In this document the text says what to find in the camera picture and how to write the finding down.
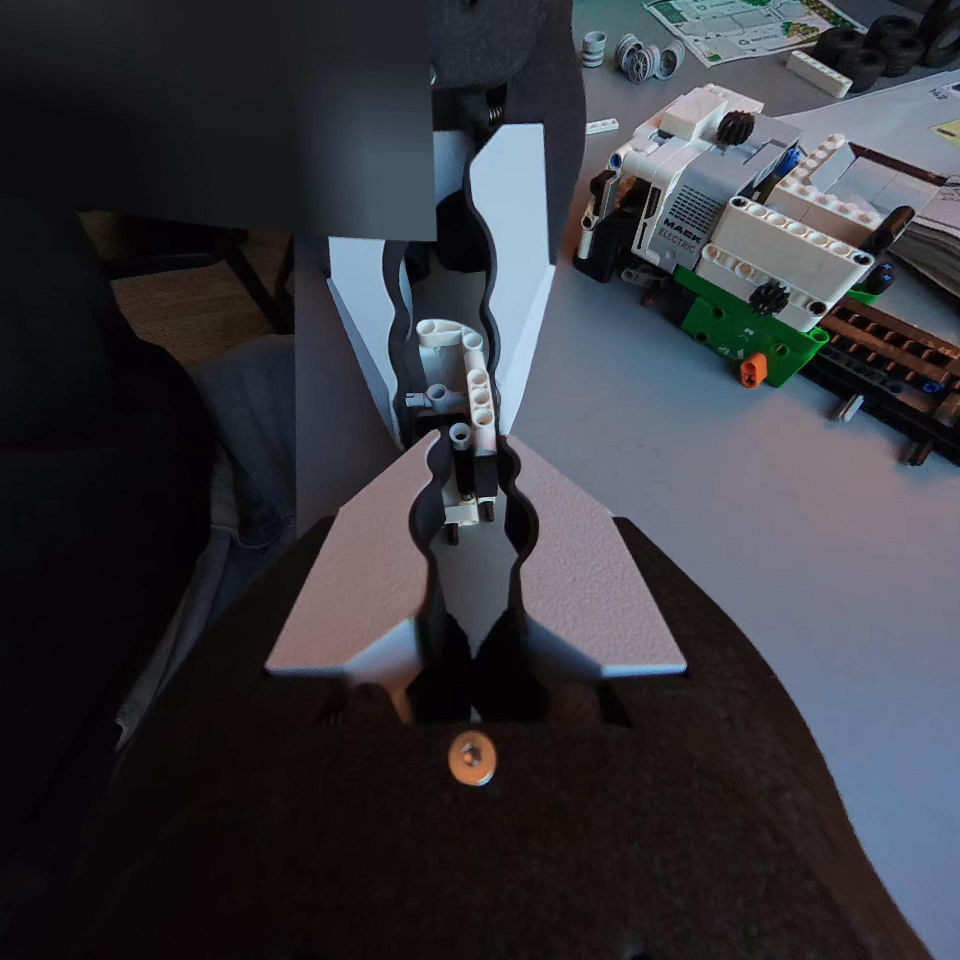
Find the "white green lego truck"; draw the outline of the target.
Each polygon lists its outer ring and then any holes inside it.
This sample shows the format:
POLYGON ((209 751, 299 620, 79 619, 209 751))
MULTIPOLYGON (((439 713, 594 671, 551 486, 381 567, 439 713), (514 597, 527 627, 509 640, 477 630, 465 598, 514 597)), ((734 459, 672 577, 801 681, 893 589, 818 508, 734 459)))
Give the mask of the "white green lego truck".
POLYGON ((590 182, 574 266, 694 295, 681 328, 738 368, 741 384, 781 387, 827 344, 823 321, 848 294, 891 283, 882 255, 917 215, 832 192, 859 160, 902 185, 894 158, 834 134, 815 150, 763 103, 708 83, 639 125, 590 182))

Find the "pile of black lego tyres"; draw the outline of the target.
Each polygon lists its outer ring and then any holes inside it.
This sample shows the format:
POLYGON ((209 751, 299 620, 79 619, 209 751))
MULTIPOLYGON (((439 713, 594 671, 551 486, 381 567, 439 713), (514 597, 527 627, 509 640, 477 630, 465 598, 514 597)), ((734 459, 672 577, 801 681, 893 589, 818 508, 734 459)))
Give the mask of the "pile of black lego tyres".
POLYGON ((870 90, 878 80, 905 77, 917 67, 940 69, 959 56, 958 2, 932 2, 919 20, 888 14, 861 33, 834 27, 821 34, 810 57, 844 80, 846 93, 870 90))

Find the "long black lego chassis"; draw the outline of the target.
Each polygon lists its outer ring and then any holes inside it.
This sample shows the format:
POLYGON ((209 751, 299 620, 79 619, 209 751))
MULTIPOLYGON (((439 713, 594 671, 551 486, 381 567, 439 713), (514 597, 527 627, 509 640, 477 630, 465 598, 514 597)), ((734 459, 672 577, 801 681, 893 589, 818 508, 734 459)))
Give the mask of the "long black lego chassis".
POLYGON ((800 375, 907 439, 902 461, 959 465, 959 348, 852 296, 820 321, 827 342, 800 375))

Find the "white lego beam subassembly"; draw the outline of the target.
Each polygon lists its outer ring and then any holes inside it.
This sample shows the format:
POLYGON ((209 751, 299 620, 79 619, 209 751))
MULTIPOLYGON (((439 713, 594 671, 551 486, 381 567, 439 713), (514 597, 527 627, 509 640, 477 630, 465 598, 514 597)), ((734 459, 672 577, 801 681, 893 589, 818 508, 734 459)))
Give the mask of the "white lego beam subassembly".
POLYGON ((460 529, 495 519, 498 499, 498 417, 494 382, 487 366, 482 334, 462 322, 425 318, 415 325, 425 391, 435 383, 457 394, 445 414, 407 409, 419 430, 437 428, 447 438, 451 474, 442 488, 444 531, 450 546, 460 529))

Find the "person's black jacket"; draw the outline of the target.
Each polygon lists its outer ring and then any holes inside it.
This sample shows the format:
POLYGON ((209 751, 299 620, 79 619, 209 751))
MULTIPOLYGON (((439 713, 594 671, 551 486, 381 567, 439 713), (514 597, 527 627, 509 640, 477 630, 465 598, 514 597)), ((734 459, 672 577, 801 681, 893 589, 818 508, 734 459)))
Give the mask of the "person's black jacket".
POLYGON ((166 631, 210 535, 210 417, 69 207, 1 207, 2 851, 166 631))

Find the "long white lego brick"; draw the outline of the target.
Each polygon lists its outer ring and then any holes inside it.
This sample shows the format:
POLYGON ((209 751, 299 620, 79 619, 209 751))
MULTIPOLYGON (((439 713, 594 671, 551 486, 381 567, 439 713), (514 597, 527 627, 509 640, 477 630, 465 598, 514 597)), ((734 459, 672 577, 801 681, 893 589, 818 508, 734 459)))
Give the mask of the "long white lego brick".
POLYGON ((851 92, 854 83, 851 78, 803 51, 791 52, 786 59, 785 67, 798 78, 835 100, 845 98, 851 92))

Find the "printed paper sheet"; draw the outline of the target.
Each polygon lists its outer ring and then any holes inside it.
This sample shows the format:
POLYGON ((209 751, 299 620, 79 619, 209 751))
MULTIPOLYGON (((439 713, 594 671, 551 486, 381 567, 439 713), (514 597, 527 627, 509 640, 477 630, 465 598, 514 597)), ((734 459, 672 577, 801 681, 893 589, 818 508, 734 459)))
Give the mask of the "printed paper sheet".
POLYGON ((705 67, 791 52, 833 28, 867 31, 822 1, 660 1, 644 8, 705 67))

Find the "open instruction book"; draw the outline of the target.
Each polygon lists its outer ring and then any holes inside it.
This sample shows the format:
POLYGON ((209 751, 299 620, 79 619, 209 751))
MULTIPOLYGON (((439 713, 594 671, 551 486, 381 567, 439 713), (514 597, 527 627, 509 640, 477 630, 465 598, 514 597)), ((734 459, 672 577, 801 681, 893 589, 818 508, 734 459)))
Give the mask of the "open instruction book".
POLYGON ((783 114, 812 154, 831 135, 944 179, 919 182, 859 158, 824 193, 881 215, 909 206, 916 218, 894 245, 926 278, 958 296, 958 71, 919 79, 818 109, 783 114))

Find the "person's grey trousers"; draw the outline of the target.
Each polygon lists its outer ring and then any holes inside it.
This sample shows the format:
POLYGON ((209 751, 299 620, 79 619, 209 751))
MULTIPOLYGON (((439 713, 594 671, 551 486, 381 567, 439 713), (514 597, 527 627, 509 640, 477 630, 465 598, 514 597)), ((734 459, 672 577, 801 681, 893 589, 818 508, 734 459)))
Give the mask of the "person's grey trousers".
POLYGON ((217 441, 210 533, 173 619, 116 716, 122 751, 203 633, 294 543, 295 341, 270 334, 191 369, 217 441))

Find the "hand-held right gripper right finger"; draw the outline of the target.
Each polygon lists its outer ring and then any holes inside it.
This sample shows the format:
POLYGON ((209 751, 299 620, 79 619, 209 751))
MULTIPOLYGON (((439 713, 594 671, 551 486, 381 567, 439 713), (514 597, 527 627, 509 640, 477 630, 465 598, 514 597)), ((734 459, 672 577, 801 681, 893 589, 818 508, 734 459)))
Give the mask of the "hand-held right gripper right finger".
POLYGON ((519 439, 501 438, 509 613, 540 679, 682 674, 688 664, 610 512, 519 439))

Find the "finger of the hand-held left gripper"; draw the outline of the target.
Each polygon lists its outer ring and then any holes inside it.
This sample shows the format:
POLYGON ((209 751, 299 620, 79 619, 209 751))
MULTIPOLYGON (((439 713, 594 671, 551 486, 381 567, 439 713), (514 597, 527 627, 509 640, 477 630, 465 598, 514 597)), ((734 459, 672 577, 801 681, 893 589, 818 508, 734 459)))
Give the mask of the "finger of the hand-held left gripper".
POLYGON ((490 254, 485 303, 498 336, 494 383, 499 432, 506 435, 522 403, 556 271, 549 252, 544 126, 500 126, 470 162, 466 186, 490 254))
POLYGON ((328 286, 374 405, 401 450, 412 445, 406 394, 416 390, 409 352, 413 300, 407 241, 328 238, 328 286))

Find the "cluster of grey wheel hubs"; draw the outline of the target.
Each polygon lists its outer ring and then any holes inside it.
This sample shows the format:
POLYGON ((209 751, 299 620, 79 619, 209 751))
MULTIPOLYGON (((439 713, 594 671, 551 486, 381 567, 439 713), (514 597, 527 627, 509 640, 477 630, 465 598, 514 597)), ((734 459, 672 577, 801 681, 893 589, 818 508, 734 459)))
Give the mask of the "cluster of grey wheel hubs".
MULTIPOLYGON (((603 66, 605 61, 607 34, 593 30, 586 33, 581 42, 581 60, 583 68, 603 66)), ((665 82, 679 69, 685 60, 687 48, 678 40, 665 48, 655 44, 644 44, 633 33, 623 34, 613 50, 613 62, 616 68, 632 83, 642 84, 655 79, 665 82)))

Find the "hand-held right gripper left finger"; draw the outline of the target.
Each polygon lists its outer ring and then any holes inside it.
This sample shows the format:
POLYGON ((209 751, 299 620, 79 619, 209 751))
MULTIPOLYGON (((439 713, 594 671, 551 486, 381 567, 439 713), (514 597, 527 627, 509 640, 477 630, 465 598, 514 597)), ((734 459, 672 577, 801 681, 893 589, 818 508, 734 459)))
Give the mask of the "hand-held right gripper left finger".
POLYGON ((432 652, 429 551, 444 519, 449 443, 432 430, 338 511, 265 662, 274 677, 378 685, 403 722, 432 652))

